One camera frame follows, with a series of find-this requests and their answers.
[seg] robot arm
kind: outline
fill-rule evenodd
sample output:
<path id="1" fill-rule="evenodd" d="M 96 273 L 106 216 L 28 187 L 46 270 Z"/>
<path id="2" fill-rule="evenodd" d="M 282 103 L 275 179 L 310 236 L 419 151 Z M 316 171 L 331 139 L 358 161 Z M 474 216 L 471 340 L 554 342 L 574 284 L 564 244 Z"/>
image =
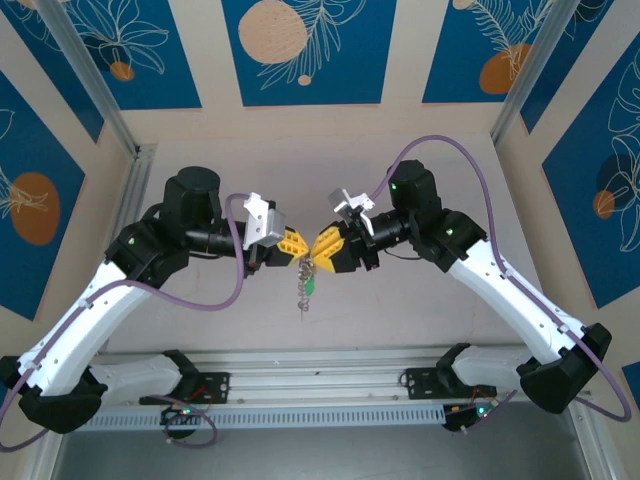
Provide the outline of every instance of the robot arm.
<path id="1" fill-rule="evenodd" d="M 600 359 L 611 341 L 609 332 L 600 324 L 585 327 L 504 262 L 508 275 L 559 316 L 564 325 L 556 326 L 498 268 L 482 228 L 465 214 L 442 207 L 435 179 L 419 161 L 400 162 L 389 180 L 389 191 L 394 209 L 371 219 L 366 217 L 371 208 L 368 198 L 356 197 L 360 199 L 357 203 L 345 191 L 332 194 L 334 210 L 345 220 L 333 223 L 318 236 L 311 250 L 316 265 L 333 273 L 353 272 L 361 264 L 367 270 L 375 269 L 380 250 L 409 241 L 421 258 L 481 296 L 528 347 L 493 349 L 458 344 L 438 363 L 437 381 L 450 390 L 460 385 L 522 389 L 544 410 L 564 411 L 597 371 L 566 332 L 571 330 Z M 347 197 L 345 201 L 337 200 L 339 192 Z"/>
<path id="2" fill-rule="evenodd" d="M 68 433 L 86 423 L 99 408 L 149 395 L 184 398 L 195 390 L 199 372 L 178 351 L 148 360 L 116 366 L 89 365 L 115 329 L 151 293 L 118 286 L 93 303 L 89 298 L 119 280 L 135 280 L 160 288 L 173 273 L 185 268 L 189 257 L 207 254 L 235 257 L 228 222 L 221 218 L 220 178 L 200 167 L 182 169 L 165 186 L 164 200 L 143 218 L 125 227 L 106 252 L 85 291 L 51 331 L 19 358 L 0 360 L 0 381 L 13 388 L 33 369 L 20 390 L 25 415 L 57 433 Z M 284 225 L 275 203 L 251 194 L 244 202 L 248 222 L 236 222 L 244 236 L 244 275 L 261 266 L 286 266 L 308 252 L 302 238 Z M 86 307 L 59 336 L 47 355 L 37 355 L 76 311 Z"/>

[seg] black cable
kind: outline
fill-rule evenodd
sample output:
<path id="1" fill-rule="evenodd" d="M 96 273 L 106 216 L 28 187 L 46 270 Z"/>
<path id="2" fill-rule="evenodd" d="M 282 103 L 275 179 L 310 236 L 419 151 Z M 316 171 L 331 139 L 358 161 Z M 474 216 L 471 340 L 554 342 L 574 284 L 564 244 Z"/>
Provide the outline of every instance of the black cable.
<path id="1" fill-rule="evenodd" d="M 201 258 L 202 260 L 218 260 L 222 258 L 222 255 L 205 255 L 203 253 L 190 253 L 190 257 Z"/>
<path id="2" fill-rule="evenodd" d="M 385 248 L 383 251 L 384 251 L 384 253 L 386 253 L 387 255 L 390 255 L 390 256 L 392 256 L 392 257 L 399 258 L 400 260 L 412 260 L 412 261 L 414 261 L 414 260 L 422 260 L 422 258 L 420 258 L 420 257 L 403 257 L 403 256 L 401 256 L 401 255 L 396 255 L 395 253 L 391 253 L 390 251 L 388 251 L 386 248 Z"/>

